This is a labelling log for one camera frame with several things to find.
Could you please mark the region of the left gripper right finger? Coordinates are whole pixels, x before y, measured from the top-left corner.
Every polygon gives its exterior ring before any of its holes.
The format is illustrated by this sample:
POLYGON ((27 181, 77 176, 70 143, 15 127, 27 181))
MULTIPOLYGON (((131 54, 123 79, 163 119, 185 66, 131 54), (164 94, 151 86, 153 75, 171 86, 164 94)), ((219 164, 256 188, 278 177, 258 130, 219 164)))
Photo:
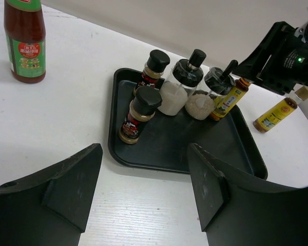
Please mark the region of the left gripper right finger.
POLYGON ((258 178, 195 143, 187 157, 209 245, 308 245, 308 187, 258 178))

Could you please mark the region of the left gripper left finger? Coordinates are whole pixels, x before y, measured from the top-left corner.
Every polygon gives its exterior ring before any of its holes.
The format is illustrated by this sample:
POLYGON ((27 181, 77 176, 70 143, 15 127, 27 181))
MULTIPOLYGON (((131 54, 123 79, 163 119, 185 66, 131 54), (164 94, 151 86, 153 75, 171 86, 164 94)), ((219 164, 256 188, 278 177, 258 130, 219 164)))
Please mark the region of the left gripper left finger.
POLYGON ((78 245, 103 150, 99 143, 0 186, 0 245, 78 245))

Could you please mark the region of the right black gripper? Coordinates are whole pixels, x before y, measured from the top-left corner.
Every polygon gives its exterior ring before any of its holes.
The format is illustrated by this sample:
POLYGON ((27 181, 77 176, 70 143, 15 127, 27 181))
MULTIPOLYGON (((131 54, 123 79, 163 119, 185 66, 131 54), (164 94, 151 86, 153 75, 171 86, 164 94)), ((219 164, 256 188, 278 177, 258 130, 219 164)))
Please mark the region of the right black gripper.
POLYGON ((308 21, 298 28, 276 22, 233 74, 279 95, 308 87, 308 21))

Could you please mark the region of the yellow label bottle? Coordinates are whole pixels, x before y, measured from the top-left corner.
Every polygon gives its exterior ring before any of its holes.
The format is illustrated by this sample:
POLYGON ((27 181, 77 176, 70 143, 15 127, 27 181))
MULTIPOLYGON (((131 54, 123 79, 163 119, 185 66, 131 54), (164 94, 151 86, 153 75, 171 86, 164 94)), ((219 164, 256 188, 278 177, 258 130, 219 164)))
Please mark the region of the yellow label bottle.
POLYGON ((237 104, 237 102, 249 90, 252 82, 241 77, 235 81, 234 87, 229 93, 217 104, 216 108, 210 113, 209 118, 215 121, 220 121, 228 112, 237 104))
POLYGON ((293 113, 303 101, 308 99, 308 87, 302 86, 290 93, 267 112, 258 117, 254 127, 261 133, 266 133, 293 113))

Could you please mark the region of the white powder shaker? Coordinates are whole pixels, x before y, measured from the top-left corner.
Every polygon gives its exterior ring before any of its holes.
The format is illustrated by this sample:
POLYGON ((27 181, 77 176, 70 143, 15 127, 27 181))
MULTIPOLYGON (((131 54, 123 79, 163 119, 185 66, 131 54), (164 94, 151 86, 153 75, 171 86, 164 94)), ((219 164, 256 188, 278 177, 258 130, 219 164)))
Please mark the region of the white powder shaker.
POLYGON ((211 67, 204 76, 208 91, 197 90, 185 105, 186 112, 196 120, 205 120, 235 85, 231 72, 238 61, 232 60, 226 69, 211 67))
POLYGON ((201 65, 205 59, 204 51, 194 49, 189 59, 184 58, 176 62, 159 90, 162 104, 158 110, 161 113, 175 116, 185 106, 203 79, 201 65))

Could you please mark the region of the small spice jar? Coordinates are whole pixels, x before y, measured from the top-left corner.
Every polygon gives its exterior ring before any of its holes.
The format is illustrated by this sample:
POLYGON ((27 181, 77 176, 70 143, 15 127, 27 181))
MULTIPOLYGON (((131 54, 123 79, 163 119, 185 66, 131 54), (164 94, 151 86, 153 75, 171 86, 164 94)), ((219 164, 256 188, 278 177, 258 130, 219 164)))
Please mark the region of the small spice jar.
POLYGON ((146 124, 154 117, 161 104, 162 97, 157 89, 148 86, 137 88, 118 132, 120 140, 129 145, 136 144, 146 124))
POLYGON ((157 82, 164 74, 164 71, 169 64, 170 58, 165 52, 158 49, 152 50, 144 65, 141 80, 137 82, 133 89, 133 95, 136 95, 137 89, 141 86, 155 88, 157 82))

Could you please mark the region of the red chili sauce bottle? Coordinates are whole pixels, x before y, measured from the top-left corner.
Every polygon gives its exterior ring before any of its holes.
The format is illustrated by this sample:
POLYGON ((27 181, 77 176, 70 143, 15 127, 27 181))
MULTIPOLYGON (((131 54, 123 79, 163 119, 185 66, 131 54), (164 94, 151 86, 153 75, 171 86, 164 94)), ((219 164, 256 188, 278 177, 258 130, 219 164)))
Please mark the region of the red chili sauce bottle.
POLYGON ((4 28, 10 70, 27 84, 46 75, 46 30, 40 1, 4 1, 4 28))

